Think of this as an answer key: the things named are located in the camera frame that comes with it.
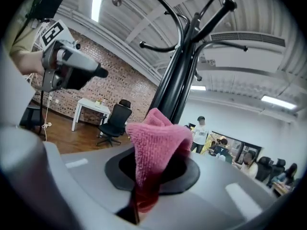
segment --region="white table leg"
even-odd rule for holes
[[[78,116],[77,116],[76,123],[79,121],[79,117],[80,117],[81,109],[82,109],[82,105],[80,105],[80,107],[79,107],[79,110],[78,110]]]
[[[78,116],[79,108],[80,108],[80,105],[78,103],[77,107],[76,107],[76,110],[75,110],[75,116],[73,117],[71,131],[75,131],[76,119],[77,119],[77,116]]]

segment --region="wooden floor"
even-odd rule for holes
[[[92,151],[111,147],[108,142],[104,142],[98,147],[96,146],[96,143],[102,139],[97,138],[99,130],[95,126],[77,123],[75,131],[71,131],[72,120],[52,112],[48,112],[47,123],[48,122],[51,122],[52,126],[46,129],[47,141],[55,143],[61,154]],[[116,139],[119,140],[122,145],[130,143],[126,133]]]

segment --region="office chair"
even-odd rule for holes
[[[266,178],[268,178],[268,176],[272,172],[272,167],[269,165],[270,161],[271,159],[269,157],[261,157],[258,160],[257,162],[258,172],[256,175],[256,179],[258,181],[263,182]]]
[[[40,135],[43,124],[44,119],[41,108],[38,105],[28,105],[19,125],[28,130],[33,130],[35,126],[39,126],[38,135]]]
[[[268,184],[270,183],[270,181],[272,180],[273,177],[278,176],[285,171],[285,167],[284,167],[285,165],[286,165],[285,160],[283,160],[283,159],[277,160],[277,163],[272,166],[272,172],[270,174]]]
[[[122,130],[125,128],[125,122],[131,113],[131,109],[123,105],[115,104],[108,122],[98,127],[101,132],[106,134],[106,139],[97,142],[96,146],[105,141],[108,141],[111,146],[113,146],[112,141],[121,144],[120,141],[113,139],[113,137],[119,137],[122,134]]]
[[[123,105],[123,106],[125,106],[125,107],[127,107],[127,108],[130,108],[130,107],[131,107],[131,102],[130,102],[130,101],[127,101],[127,100],[124,100],[124,99],[120,100],[119,104],[120,104],[120,105]]]

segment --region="ceiling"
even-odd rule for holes
[[[166,0],[177,12],[192,18],[208,0]],[[281,37],[285,40],[283,59],[273,74],[258,74],[235,68],[198,66],[207,92],[228,94],[229,99],[244,96],[260,100],[263,95],[297,104],[294,112],[307,106],[307,55],[305,39],[285,6],[279,0],[234,0],[237,10],[228,14],[213,32],[249,31]],[[223,0],[215,0],[201,20],[201,27],[220,9]],[[157,53],[139,47],[140,41],[165,47],[177,42],[177,30],[170,16],[156,0],[122,0],[116,7],[103,0],[99,23],[90,19],[92,0],[64,0],[56,19],[128,62],[158,84],[170,59],[169,53]],[[190,96],[205,99],[206,94]]]

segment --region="black coat rack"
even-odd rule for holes
[[[225,41],[205,42],[197,47],[197,43],[209,35],[215,26],[229,12],[233,12],[236,9],[235,1],[224,0],[219,11],[204,25],[201,30],[198,30],[201,18],[214,0],[209,0],[200,13],[195,13],[192,21],[182,14],[175,13],[175,11],[164,0],[158,1],[166,9],[165,14],[170,14],[176,24],[178,31],[178,43],[171,47],[158,48],[145,42],[140,42],[141,48],[147,48],[156,52],[166,53],[175,50],[155,93],[149,110],[156,107],[173,124],[177,124],[187,102],[194,76],[196,76],[198,81],[201,81],[202,79],[196,70],[198,57],[201,51],[205,47],[211,45],[231,46],[244,51],[247,51],[248,48],[246,46]],[[184,29],[179,17],[183,18],[186,23]]]

